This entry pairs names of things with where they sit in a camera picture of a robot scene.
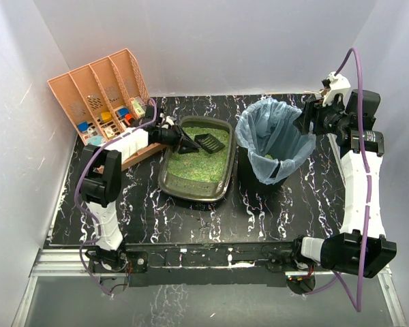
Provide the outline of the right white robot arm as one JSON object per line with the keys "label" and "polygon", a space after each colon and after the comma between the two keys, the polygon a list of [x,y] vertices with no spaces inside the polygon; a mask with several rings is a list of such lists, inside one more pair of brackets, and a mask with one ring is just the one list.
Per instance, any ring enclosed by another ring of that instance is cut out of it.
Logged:
{"label": "right white robot arm", "polygon": [[241,114],[235,132],[256,180],[270,185],[286,178],[313,151],[316,136],[333,134],[345,178],[345,212],[338,235],[302,236],[292,259],[339,273],[372,278],[397,253],[385,237],[380,216],[379,171],[384,136],[374,130],[379,94],[362,88],[326,87],[298,109],[260,100]]}

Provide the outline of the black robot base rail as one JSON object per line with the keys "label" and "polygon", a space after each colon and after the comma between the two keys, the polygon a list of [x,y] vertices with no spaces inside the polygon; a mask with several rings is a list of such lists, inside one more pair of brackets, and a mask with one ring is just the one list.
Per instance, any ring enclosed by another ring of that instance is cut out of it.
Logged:
{"label": "black robot base rail", "polygon": [[154,285],[266,285],[313,289],[326,274],[292,255],[291,242],[162,243],[121,245],[116,251],[89,247],[90,271],[118,275],[128,287]]}

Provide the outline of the dark green litter box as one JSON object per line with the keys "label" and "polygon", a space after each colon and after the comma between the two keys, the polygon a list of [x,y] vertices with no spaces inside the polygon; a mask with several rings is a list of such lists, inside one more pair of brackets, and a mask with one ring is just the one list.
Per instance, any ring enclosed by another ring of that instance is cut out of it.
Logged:
{"label": "dark green litter box", "polygon": [[205,116],[186,116],[180,120],[186,134],[211,134],[224,148],[209,154],[179,154],[168,149],[164,154],[158,185],[170,196],[195,202],[217,202],[228,189],[236,150],[234,131],[230,123]]}

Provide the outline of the black slotted litter scoop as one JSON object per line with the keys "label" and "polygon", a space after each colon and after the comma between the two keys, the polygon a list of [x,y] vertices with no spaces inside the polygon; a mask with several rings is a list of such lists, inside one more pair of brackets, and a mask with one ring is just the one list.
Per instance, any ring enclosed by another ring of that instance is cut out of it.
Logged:
{"label": "black slotted litter scoop", "polygon": [[212,134],[198,134],[194,136],[194,142],[209,154],[218,153],[224,148],[224,144]]}

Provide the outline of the black trash bin blue bag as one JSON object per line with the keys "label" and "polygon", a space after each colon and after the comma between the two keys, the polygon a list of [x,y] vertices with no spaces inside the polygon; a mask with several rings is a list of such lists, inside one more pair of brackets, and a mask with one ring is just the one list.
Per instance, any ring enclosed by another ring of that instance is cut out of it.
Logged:
{"label": "black trash bin blue bag", "polygon": [[[275,185],[305,163],[316,148],[316,136],[302,135],[293,125],[301,113],[273,98],[252,103],[241,113],[235,128],[240,181]],[[265,158],[267,154],[273,159]]]}

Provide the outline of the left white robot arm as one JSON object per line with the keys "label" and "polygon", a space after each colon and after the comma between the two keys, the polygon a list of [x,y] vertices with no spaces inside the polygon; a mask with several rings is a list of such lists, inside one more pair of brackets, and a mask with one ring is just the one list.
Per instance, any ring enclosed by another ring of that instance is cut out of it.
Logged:
{"label": "left white robot arm", "polygon": [[128,127],[101,146],[89,144],[82,152],[83,167],[74,201],[91,218],[95,229],[95,239],[86,240],[85,245],[117,251],[123,241],[115,202],[122,191],[122,165],[126,159],[155,143],[167,145],[180,154],[197,153],[200,149],[181,126],[164,116],[154,99],[148,101],[146,115],[140,125]]}

